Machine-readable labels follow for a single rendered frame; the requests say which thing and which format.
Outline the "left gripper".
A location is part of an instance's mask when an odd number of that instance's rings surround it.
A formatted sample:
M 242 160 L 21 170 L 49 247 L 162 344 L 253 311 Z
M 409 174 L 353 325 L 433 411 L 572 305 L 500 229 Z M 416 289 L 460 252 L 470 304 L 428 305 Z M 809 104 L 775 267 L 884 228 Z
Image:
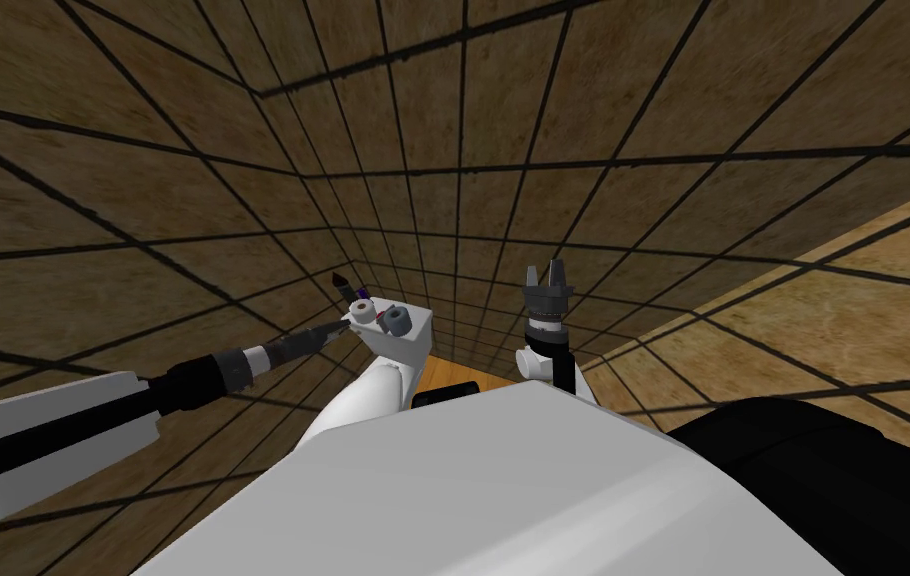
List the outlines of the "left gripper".
M 316 354 L 326 345 L 341 337 L 350 328 L 346 319 L 305 329 L 265 344 L 265 353 L 271 368 L 278 368 L 297 358 Z

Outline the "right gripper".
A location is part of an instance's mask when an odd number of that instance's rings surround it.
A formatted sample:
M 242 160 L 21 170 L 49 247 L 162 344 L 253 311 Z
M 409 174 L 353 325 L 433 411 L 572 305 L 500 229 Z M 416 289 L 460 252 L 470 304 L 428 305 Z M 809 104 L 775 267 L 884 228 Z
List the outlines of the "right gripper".
M 572 287 L 567 284 L 563 259 L 550 260 L 548 286 L 539 284 L 537 266 L 528 266 L 522 292 L 531 319 L 558 321 L 567 315 Z

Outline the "black pointed stick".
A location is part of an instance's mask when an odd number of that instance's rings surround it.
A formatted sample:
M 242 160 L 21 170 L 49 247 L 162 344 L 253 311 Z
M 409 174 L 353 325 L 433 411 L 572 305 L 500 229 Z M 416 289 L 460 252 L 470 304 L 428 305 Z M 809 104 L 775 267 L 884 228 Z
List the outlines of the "black pointed stick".
M 358 300 L 368 298 L 368 293 L 364 289 L 355 288 L 349 281 L 336 272 L 332 274 L 331 282 L 346 304 L 350 305 Z

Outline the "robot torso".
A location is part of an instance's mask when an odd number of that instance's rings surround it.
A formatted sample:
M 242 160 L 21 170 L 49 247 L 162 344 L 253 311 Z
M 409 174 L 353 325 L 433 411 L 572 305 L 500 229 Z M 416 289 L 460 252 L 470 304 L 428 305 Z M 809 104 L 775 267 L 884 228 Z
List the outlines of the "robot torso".
M 841 576 L 724 472 L 542 383 L 322 431 L 133 576 Z

